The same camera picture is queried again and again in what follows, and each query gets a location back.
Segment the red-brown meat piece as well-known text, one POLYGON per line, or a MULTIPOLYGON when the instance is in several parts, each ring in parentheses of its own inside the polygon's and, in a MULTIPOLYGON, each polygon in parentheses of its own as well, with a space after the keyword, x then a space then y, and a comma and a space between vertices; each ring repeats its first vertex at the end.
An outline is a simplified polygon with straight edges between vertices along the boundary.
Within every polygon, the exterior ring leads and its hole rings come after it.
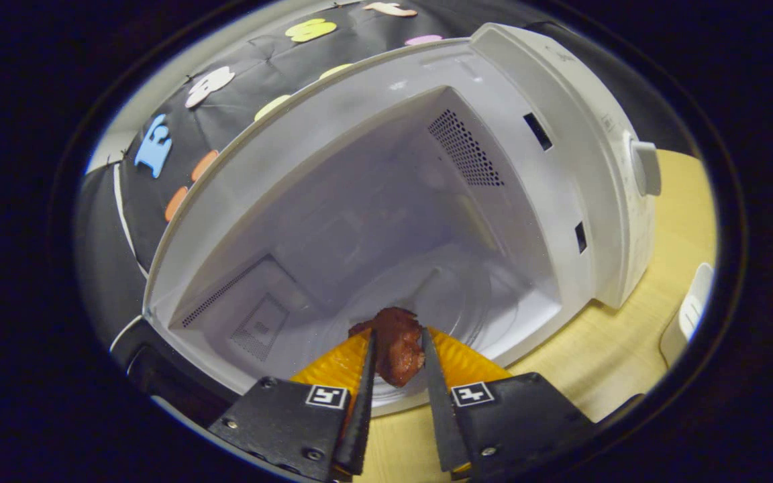
POLYGON ((387 307, 371 320, 353 325, 348 336, 369 329, 375 332, 375 372, 389 385, 405 387, 425 364, 421 349, 423 326, 417 315, 400 307, 387 307))

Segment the black backdrop cloth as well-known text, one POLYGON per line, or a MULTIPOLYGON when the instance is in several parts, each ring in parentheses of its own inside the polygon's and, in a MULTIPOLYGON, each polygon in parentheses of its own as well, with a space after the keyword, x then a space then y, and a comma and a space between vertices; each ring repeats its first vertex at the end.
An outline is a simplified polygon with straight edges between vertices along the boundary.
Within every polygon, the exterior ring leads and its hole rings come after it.
POLYGON ((344 65, 424 41, 471 36, 485 23, 550 36, 613 93, 641 140, 698 156, 683 119, 653 82, 594 34, 540 2, 521 0, 286 0, 223 28, 221 48, 168 62, 177 71, 138 89, 93 150, 74 215, 76 273, 104 348, 140 315, 164 211, 211 151, 223 150, 262 107, 344 65))

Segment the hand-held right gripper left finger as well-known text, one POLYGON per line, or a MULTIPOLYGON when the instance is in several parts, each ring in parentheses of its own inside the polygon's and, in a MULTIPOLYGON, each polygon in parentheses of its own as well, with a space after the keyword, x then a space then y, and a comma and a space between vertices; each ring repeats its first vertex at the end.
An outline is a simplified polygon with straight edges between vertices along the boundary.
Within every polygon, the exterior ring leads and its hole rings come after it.
POLYGON ((371 420, 377 334, 366 330, 342 347, 347 363, 322 365, 322 376, 347 384, 272 376, 254 385, 209 426, 209 434, 255 464, 289 478, 352 481, 363 470, 371 420))

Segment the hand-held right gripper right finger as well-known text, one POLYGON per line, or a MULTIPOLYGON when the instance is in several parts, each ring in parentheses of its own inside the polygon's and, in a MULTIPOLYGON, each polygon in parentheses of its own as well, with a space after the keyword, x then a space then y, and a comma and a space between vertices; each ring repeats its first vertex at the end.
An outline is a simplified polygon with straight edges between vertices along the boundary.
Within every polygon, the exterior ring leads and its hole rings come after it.
POLYGON ((595 430, 537 372, 500 378, 491 361, 433 328, 421 346, 440 466, 454 480, 539 473, 595 430))

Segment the white microwave oven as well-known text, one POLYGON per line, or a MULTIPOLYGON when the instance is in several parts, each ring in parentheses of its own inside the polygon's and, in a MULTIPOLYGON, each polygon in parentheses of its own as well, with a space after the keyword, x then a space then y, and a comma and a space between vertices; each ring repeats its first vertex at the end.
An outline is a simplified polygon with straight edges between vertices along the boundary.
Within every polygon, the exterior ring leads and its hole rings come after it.
POLYGON ((137 321, 219 392, 399 306, 509 365, 648 267, 660 149, 545 34, 488 23, 323 74, 203 157, 137 321))

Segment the white rectangular dish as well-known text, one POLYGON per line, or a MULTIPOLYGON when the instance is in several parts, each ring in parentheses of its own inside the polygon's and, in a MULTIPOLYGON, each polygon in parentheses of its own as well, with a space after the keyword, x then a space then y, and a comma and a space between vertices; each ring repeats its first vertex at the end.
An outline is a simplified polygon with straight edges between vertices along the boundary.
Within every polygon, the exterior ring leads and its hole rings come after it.
POLYGON ((706 262, 697 266, 689 290, 660 337, 659 350, 666 367, 676 363, 699 327, 712 295, 714 278, 714 266, 706 262))

